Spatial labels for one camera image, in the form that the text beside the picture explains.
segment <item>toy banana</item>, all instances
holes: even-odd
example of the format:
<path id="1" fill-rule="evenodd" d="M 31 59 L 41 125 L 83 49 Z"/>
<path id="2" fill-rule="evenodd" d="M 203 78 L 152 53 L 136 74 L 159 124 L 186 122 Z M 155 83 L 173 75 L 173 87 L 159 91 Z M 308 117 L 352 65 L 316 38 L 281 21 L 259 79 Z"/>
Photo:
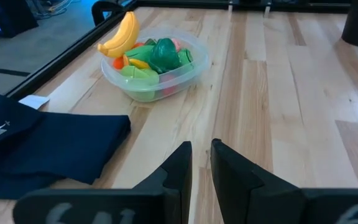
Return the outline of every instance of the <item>toy banana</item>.
<path id="1" fill-rule="evenodd" d="M 116 35 L 104 44 L 98 44 L 98 51 L 107 57 L 121 57 L 136 43 L 139 35 L 139 22 L 134 12 L 127 12 L 121 21 Z"/>

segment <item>toy food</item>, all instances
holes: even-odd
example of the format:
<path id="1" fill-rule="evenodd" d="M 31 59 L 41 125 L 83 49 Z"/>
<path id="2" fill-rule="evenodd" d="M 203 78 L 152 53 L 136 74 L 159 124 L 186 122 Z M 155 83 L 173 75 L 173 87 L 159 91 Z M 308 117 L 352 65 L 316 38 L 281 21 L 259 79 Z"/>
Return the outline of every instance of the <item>toy food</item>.
<path id="1" fill-rule="evenodd" d="M 151 51 L 148 63 L 159 74 L 180 67 L 179 56 L 172 40 L 159 39 Z"/>
<path id="2" fill-rule="evenodd" d="M 135 65 L 137 68 L 150 68 L 148 63 L 143 62 L 141 60 L 134 59 L 134 58 L 129 59 L 129 63 L 131 65 Z"/>
<path id="3" fill-rule="evenodd" d="M 122 57 L 115 58 L 112 66 L 117 70 L 121 70 L 124 67 L 124 59 Z"/>
<path id="4" fill-rule="evenodd" d="M 136 86 L 140 89 L 156 85 L 160 81 L 158 73 L 148 68 L 138 69 L 135 66 L 129 65 L 122 68 L 120 73 L 122 76 L 129 78 L 128 84 L 130 86 Z M 126 91 L 126 93 L 144 101 L 152 100 L 155 96 L 155 91 Z"/>
<path id="5" fill-rule="evenodd" d="M 175 44 L 175 49 L 177 50 L 177 52 L 179 52 L 179 50 L 181 49 L 179 40 L 176 40 L 175 38 L 171 38 L 171 40 L 173 44 Z"/>
<path id="6" fill-rule="evenodd" d="M 154 46 L 156 44 L 157 44 L 157 41 L 154 39 L 149 39 L 144 43 L 144 45 L 152 45 L 152 46 Z"/>
<path id="7" fill-rule="evenodd" d="M 143 45 L 144 45 L 143 43 L 136 43 L 131 49 L 134 49 L 134 48 L 137 48 L 137 47 L 140 47 Z"/>
<path id="8" fill-rule="evenodd" d="M 124 63 L 124 66 L 129 65 L 129 59 L 128 59 L 128 57 L 126 55 L 122 56 L 122 61 Z"/>
<path id="9" fill-rule="evenodd" d="M 165 74 L 165 75 L 162 75 L 162 76 L 160 77 L 160 81 L 163 83 L 163 82 L 167 82 L 167 81 L 169 81 L 169 80 L 172 80 L 172 79 L 174 79 L 174 78 L 175 78 L 174 75 Z M 163 94 L 164 96 L 171 95 L 172 93 L 174 93 L 174 92 L 176 91 L 176 89 L 177 89 L 176 86 L 171 86 L 171 87 L 169 87 L 169 88 L 165 88 L 165 89 L 162 90 L 162 94 Z"/>
<path id="10" fill-rule="evenodd" d="M 139 35 L 139 22 L 134 12 L 126 12 L 116 35 L 106 43 L 98 44 L 98 50 L 107 57 L 121 57 L 130 50 Z"/>
<path id="11" fill-rule="evenodd" d="M 133 58 L 146 62 L 150 58 L 150 54 L 152 52 L 153 47 L 154 46 L 151 45 L 143 45 L 132 50 L 128 50 L 127 52 L 125 52 L 125 56 L 128 59 Z"/>
<path id="12" fill-rule="evenodd" d="M 193 61 L 193 57 L 191 56 L 191 52 L 188 49 L 181 49 L 178 52 L 179 60 L 182 65 L 187 65 Z"/>

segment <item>wooden surface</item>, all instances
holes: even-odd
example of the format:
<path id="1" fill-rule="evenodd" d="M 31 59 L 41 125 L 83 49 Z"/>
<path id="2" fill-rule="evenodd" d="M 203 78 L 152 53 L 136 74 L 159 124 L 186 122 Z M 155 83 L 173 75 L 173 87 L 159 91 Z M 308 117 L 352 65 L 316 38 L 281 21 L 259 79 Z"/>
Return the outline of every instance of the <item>wooden surface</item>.
<path id="1" fill-rule="evenodd" d="M 103 77 L 102 56 L 89 48 L 36 93 L 50 97 L 44 110 L 128 114 L 132 132 L 92 186 L 64 180 L 53 187 L 131 188 L 190 140 L 190 223 L 223 223 L 209 164 L 212 138 L 299 187 L 358 187 L 358 48 L 340 39 L 345 15 L 136 14 L 142 28 L 168 24 L 197 35 L 210 67 L 189 89 L 138 103 Z M 13 206 L 0 200 L 0 223 L 12 223 Z"/>

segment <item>clear plastic bowl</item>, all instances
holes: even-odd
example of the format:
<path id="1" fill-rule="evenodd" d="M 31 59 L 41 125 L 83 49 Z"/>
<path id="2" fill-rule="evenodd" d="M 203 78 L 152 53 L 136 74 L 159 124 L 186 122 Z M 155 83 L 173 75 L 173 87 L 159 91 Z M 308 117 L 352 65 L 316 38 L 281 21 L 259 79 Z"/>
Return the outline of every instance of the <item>clear plastic bowl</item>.
<path id="1" fill-rule="evenodd" d="M 178 93 L 198 80 L 201 72 L 208 67 L 206 47 L 193 35 L 174 28 L 151 28 L 139 33 L 137 42 L 145 42 L 149 38 L 175 38 L 181 47 L 190 50 L 193 62 L 175 70 L 159 75 L 159 83 L 153 78 L 127 78 L 112 67 L 113 58 L 104 57 L 101 62 L 104 76 L 114 85 L 122 89 L 131 98 L 139 102 L 151 102 Z"/>

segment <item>navy blue towel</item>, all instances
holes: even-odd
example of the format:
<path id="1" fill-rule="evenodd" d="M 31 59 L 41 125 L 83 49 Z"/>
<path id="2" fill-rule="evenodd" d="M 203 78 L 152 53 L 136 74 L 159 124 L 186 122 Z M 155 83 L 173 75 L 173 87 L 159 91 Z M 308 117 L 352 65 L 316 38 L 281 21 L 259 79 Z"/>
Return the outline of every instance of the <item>navy blue towel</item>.
<path id="1" fill-rule="evenodd" d="M 0 95 L 0 198 L 71 178 L 92 184 L 131 130 L 128 116 L 37 111 Z"/>

